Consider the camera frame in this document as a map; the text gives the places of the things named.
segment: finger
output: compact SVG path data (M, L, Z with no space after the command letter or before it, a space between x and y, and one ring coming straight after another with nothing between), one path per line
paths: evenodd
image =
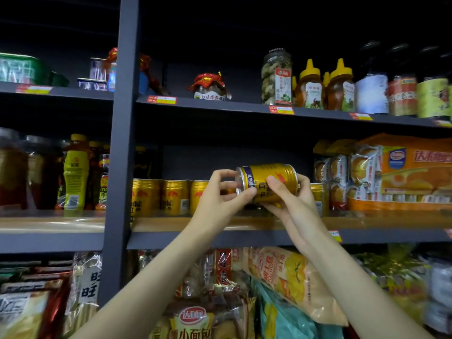
M285 184L277 180L274 176L268 176L267 183L270 189L272 189L273 192L278 195L288 207L296 201L296 197L291 194Z
M230 201L234 198L237 197L237 194L226 194L226 195L222 195L222 200L223 201Z
M297 174L298 182L302 185L302 188L298 192L298 197L303 199L304 201L314 200L314 196L311 191L311 181L308 177Z
M223 177L235 177L236 175L237 171L231 169L215 170L210 177L209 185L211 183L218 185Z
M239 186L239 183L234 182L234 181L224 181L224 182L220 182L220 190L223 189L235 189Z
M272 213L274 216L277 216L278 218L280 218L281 215L283 214L283 210L274 204L263 203L262 205L265 207L266 210L268 210L270 213Z
M256 196L257 189L252 187L248 188L245 191L241 192L235 198L230 200L227 205L230 206L230 210L233 214L237 213L240 209L242 209L246 204L250 203L250 201Z

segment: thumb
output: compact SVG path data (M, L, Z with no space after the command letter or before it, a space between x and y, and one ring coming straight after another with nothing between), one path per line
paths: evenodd
M281 181L277 180L274 176L270 175L267 177L267 183L270 189L278 195L286 204L286 206L290 207L293 204L296 196L292 195L289 189L287 189L286 185Z
M254 187L244 190L239 195L237 195L237 197L227 202L230 205L230 210L233 212L233 214L235 214L246 204L250 203L254 196L256 196L256 194L257 189Z

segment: forearm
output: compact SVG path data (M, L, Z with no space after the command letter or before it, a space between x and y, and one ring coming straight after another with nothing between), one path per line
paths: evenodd
M329 234L309 240L308 257L361 339L432 338L384 292Z
M215 235L209 229L200 230L201 226L190 222L72 339L147 338L184 275Z

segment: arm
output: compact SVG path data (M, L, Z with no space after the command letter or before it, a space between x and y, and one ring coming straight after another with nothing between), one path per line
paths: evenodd
M256 189L251 188L237 197L220 196L221 189L237 187L236 182L220 182L222 177L233 177L235 173L213 173L203 193L206 197L201 197L187 227L72 339L148 338L190 266L256 194Z
M361 339L432 339L366 274L322 223L309 179L299 196L272 176L267 183L284 201L283 208L265 207L278 216L297 249L308 257Z

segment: hand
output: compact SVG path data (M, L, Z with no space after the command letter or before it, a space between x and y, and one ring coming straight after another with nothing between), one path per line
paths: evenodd
M256 188L246 189L240 195L220 195L222 189L238 187L237 182L221 181L223 177L236 175L236 171L229 169L213 172L193 215L192 220L195 223L203 223L208 229L218 234L229 224L231 218L254 198L257 193Z
M282 199L282 207L278 208L269 203L263 204L263 206L281 220L297 249L309 257L309 253L312 252L309 244L310 238L325 233L329 237L331 235L317 212L309 178L300 174L297 174L297 177L302 188L298 196L295 196L290 193L284 183L278 181L274 176L268 176L268 186Z

